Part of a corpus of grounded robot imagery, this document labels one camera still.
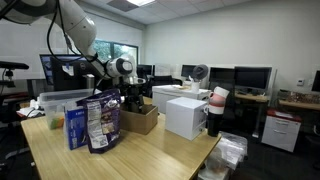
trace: clear plastic bin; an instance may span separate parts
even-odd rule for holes
[[[46,113],[49,129],[56,129],[64,123],[64,105],[92,95],[93,89],[48,92],[40,94],[40,106]]]

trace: cardboard box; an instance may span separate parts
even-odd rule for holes
[[[158,123],[158,107],[143,105],[142,113],[126,111],[126,106],[121,106],[120,128],[123,130],[148,134]]]

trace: black monitor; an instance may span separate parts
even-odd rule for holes
[[[192,76],[192,72],[195,67],[196,66],[194,65],[182,65],[181,76],[186,78]]]
[[[73,62],[63,62],[67,60],[70,60],[70,58],[60,58],[59,60],[54,57],[50,58],[54,91],[86,89],[87,80],[84,75],[87,74],[95,76],[96,84],[96,81],[99,79],[99,72],[92,64],[84,61],[84,59]],[[73,72],[73,76],[66,72],[68,69],[70,72]]]
[[[234,80],[234,69],[216,68],[216,67],[210,68],[209,81],[213,82],[214,80],[233,81]]]
[[[152,65],[138,64],[137,69],[141,69],[145,75],[152,75]]]
[[[51,54],[40,54],[40,60],[42,63],[44,75],[46,76],[47,84],[48,85],[54,85],[53,84],[53,78],[52,78],[52,69],[51,69],[51,57],[53,57]],[[70,55],[70,54],[57,54],[56,57],[61,59],[62,61],[65,60],[72,60],[80,58],[78,55]]]
[[[271,67],[235,67],[235,85],[238,89],[266,90]]]
[[[317,71],[316,76],[314,77],[312,91],[320,92],[320,71]]]

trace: desk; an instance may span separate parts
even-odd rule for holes
[[[49,130],[45,117],[21,125],[41,179],[190,179],[221,137],[204,131],[189,141],[165,130],[161,114],[148,135],[122,130],[119,144],[99,155],[87,146],[70,151],[62,129]]]
[[[234,93],[234,96],[239,99],[252,100],[252,101],[262,102],[262,103],[268,102],[267,96],[253,96],[252,94],[244,95],[244,94],[238,94],[238,93]]]
[[[268,102],[269,98],[268,96],[253,96],[252,94],[238,94],[235,92],[234,96],[238,99],[245,99],[245,100],[251,100],[255,101],[256,103],[259,104],[259,110],[258,110],[258,115],[256,119],[256,125],[252,134],[252,137],[259,138],[259,126],[260,126],[260,119],[262,116],[262,110],[263,106]]]
[[[284,100],[280,100],[279,104],[284,105],[284,106],[291,106],[291,107],[296,107],[296,108],[320,111],[320,104],[289,102],[289,101],[284,101]]]

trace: snack bag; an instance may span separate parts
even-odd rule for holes
[[[85,113],[85,134],[90,153],[104,153],[113,148],[120,134],[121,96],[111,89],[77,102]]]

